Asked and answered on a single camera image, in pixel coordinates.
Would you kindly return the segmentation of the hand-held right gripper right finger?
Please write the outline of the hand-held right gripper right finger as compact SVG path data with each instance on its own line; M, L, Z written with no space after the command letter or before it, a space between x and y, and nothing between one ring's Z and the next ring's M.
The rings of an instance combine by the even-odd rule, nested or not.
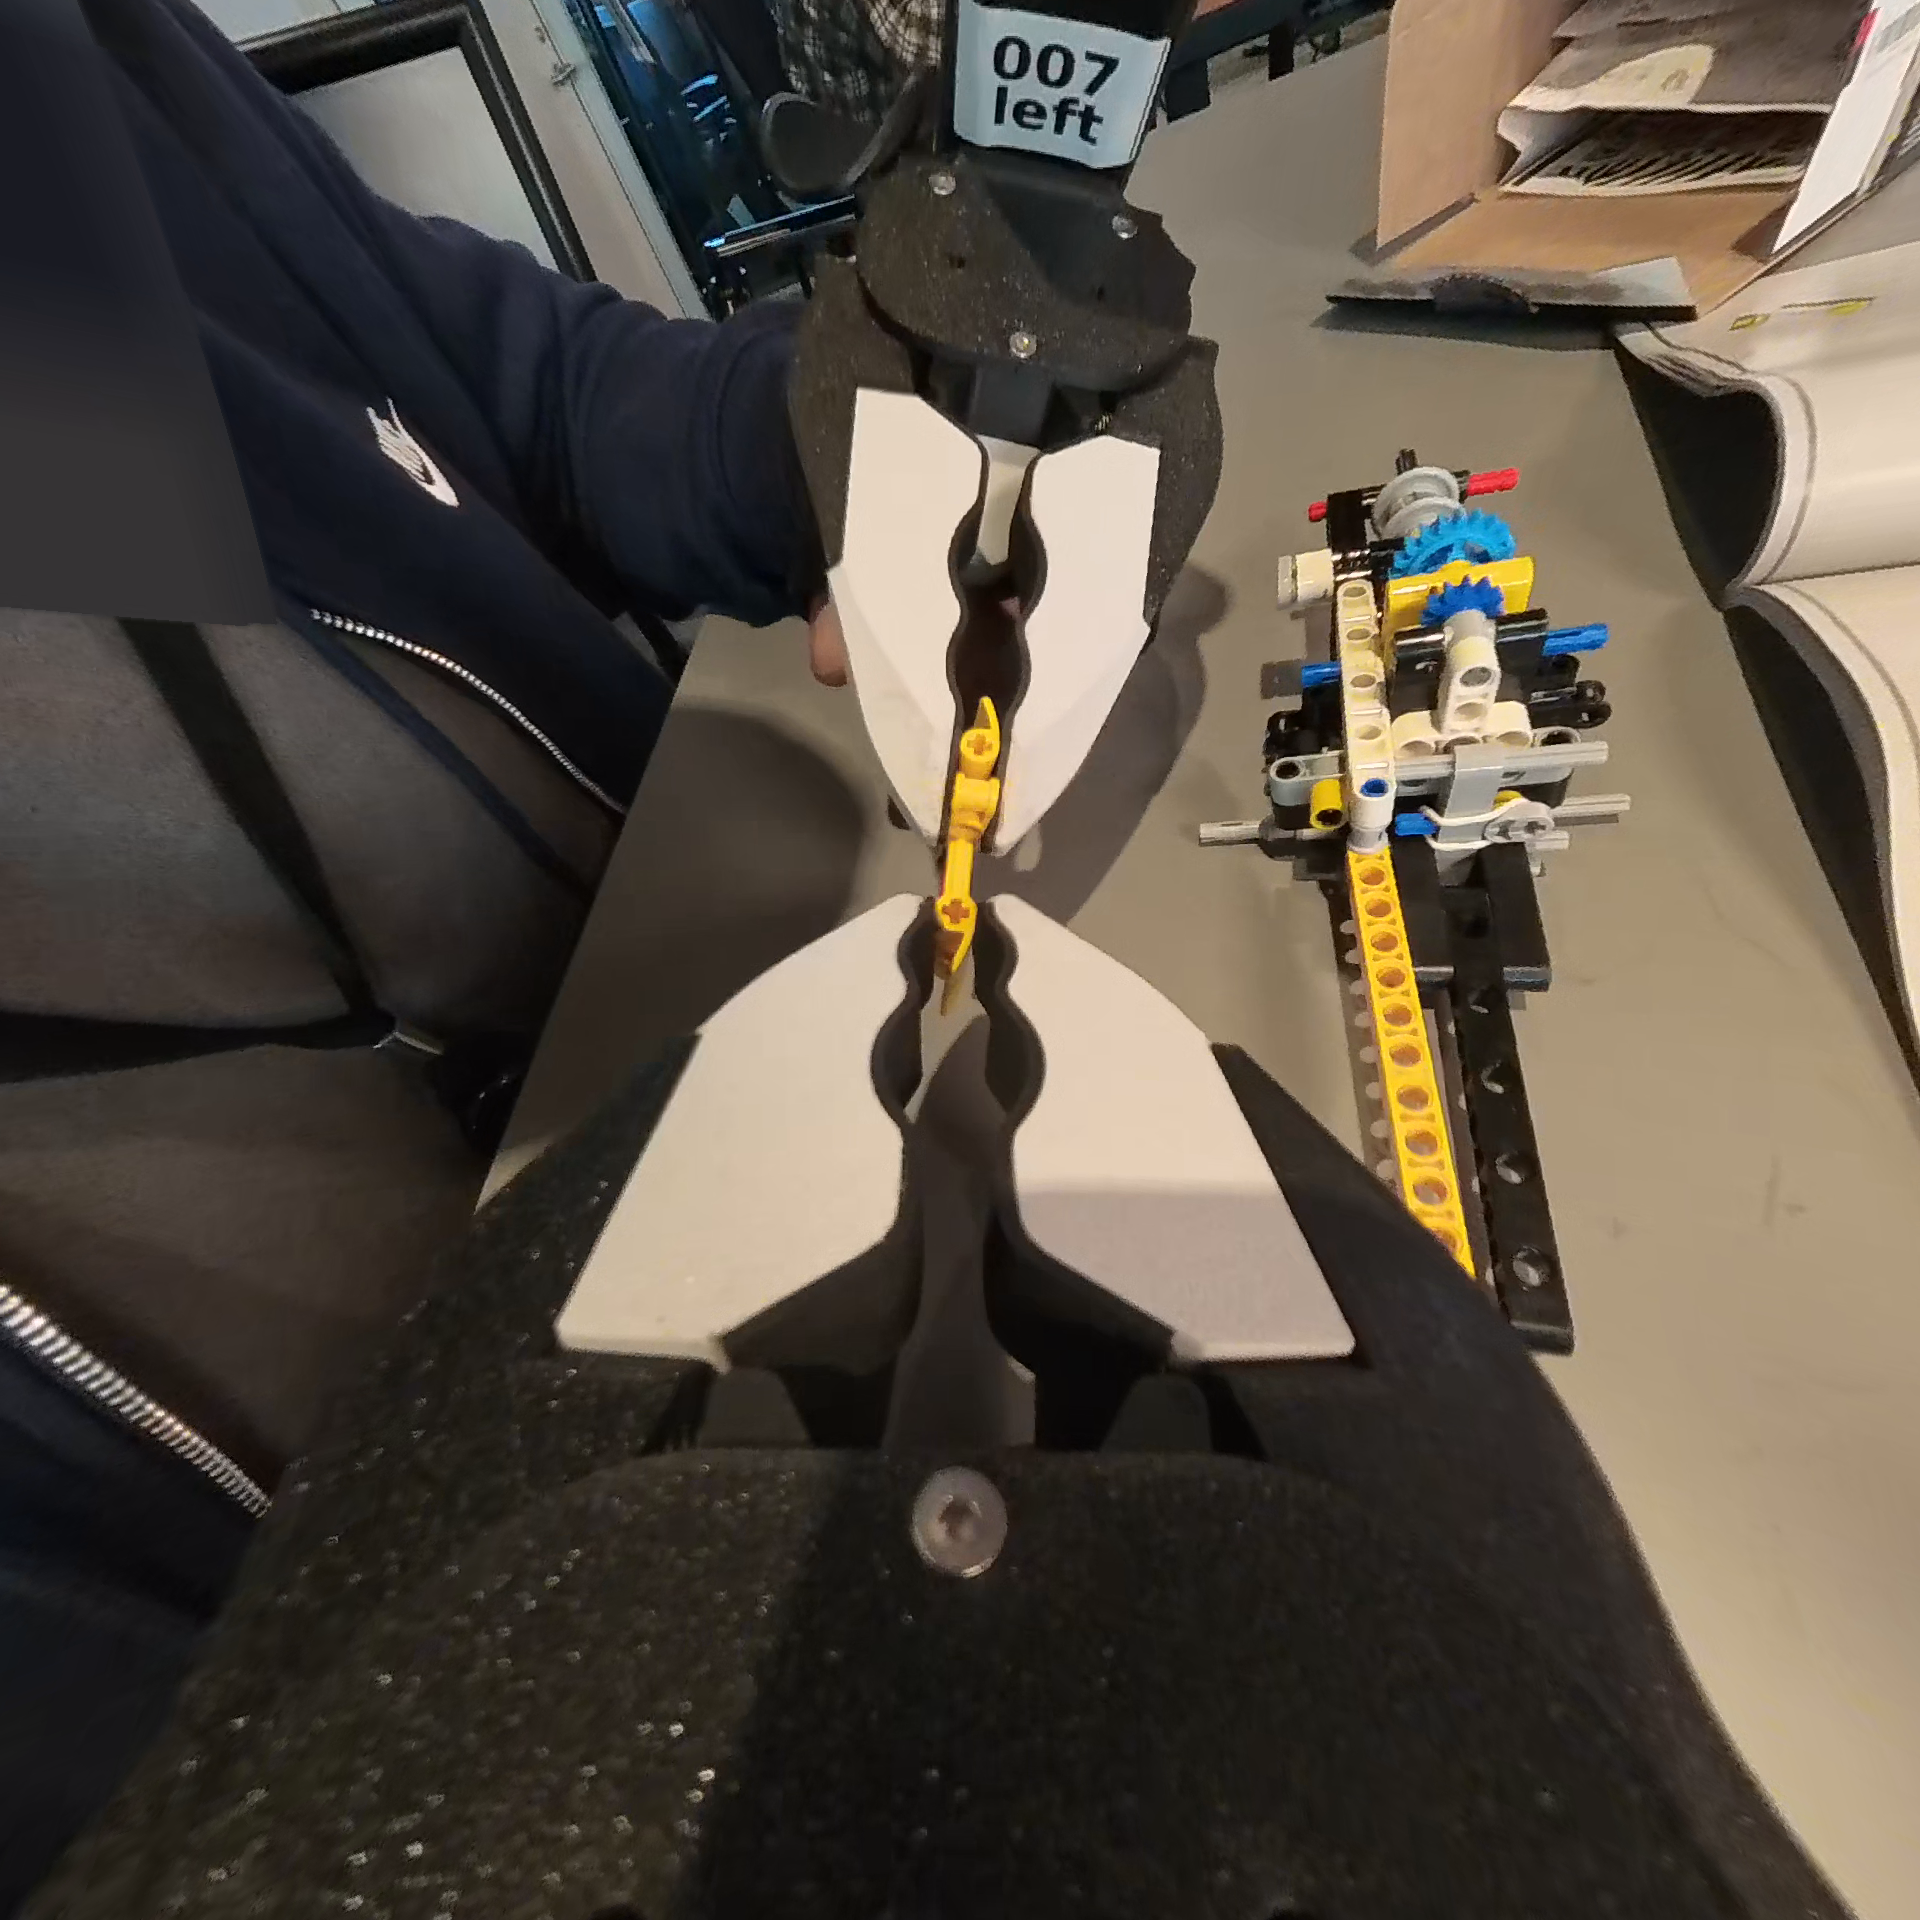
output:
M1005 1114L988 1311L1024 1369L1347 1359L1355 1334L1208 1037L1002 897L975 943Z

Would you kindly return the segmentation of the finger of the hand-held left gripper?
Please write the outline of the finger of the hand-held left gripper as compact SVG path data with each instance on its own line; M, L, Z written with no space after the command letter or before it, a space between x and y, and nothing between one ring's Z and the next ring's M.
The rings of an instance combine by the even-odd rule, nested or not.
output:
M1138 661L1160 452L1118 436L1043 452L1015 515L1024 683L1005 730L992 846L1011 854L1093 755Z
M845 538L829 566L862 724L922 839L944 835L954 740L954 641L967 621L959 572L988 535L1008 555L1012 515L1038 452L973 439L926 398L860 388L853 412Z

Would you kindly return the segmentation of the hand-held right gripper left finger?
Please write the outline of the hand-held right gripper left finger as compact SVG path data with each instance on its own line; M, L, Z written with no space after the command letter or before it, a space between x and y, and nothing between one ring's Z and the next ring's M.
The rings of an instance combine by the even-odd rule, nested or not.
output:
M928 951L931 903L890 897L702 1025L559 1309L565 1351L894 1364L922 1299L904 1103Z

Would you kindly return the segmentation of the yellow lego connector with axle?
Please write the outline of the yellow lego connector with axle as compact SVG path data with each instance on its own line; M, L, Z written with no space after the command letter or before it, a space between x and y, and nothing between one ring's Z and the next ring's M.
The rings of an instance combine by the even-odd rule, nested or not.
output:
M1002 805L1002 717L994 699L980 698L971 724L959 733L949 786L941 901L973 899L973 867L992 837Z

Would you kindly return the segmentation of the person's left forearm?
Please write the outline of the person's left forearm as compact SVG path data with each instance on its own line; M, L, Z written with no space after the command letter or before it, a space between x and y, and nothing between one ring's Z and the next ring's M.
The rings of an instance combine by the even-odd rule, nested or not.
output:
M490 266L479 410L541 529L645 611L814 617L826 559L789 415L802 303L676 321L519 247L472 257Z

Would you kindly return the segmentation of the lego vehicle model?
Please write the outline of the lego vehicle model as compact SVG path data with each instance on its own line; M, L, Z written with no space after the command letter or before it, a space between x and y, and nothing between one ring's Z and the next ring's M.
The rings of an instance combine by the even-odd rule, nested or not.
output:
M1328 644L1264 678L1264 812L1205 822L1328 906L1363 1158L1536 1354L1576 1343L1519 1057L1517 1007L1552 986L1540 885L1627 795L1605 766L1605 623L1558 627L1499 497L1517 468L1402 447L1372 486L1307 509L1279 609Z

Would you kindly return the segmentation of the cardboard lego box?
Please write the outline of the cardboard lego box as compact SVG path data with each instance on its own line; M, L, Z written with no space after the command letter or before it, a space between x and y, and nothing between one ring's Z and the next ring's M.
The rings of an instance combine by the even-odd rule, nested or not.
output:
M1916 167L1917 5L1862 5L1798 186L1640 199L1502 189L1498 116L1573 2L1403 2L1384 34L1373 266L1340 295L1700 318Z

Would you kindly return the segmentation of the printed paper bags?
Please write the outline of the printed paper bags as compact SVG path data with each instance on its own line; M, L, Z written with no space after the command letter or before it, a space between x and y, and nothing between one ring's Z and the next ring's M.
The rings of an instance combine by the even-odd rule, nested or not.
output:
M1640 199L1798 186L1848 77L1862 5L1581 5L1502 107L1502 189Z

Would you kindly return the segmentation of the black-framed panel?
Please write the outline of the black-framed panel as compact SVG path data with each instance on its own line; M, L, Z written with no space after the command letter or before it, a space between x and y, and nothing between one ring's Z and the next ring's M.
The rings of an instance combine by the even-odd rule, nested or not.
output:
M574 282L594 279L482 5L351 7L242 51L386 202L514 243Z

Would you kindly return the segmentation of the open instruction booklet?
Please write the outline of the open instruction booklet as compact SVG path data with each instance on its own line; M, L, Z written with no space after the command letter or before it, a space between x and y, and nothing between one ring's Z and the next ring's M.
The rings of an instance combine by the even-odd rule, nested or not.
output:
M1839 230L1616 330L1671 515L1916 1063L1917 243Z

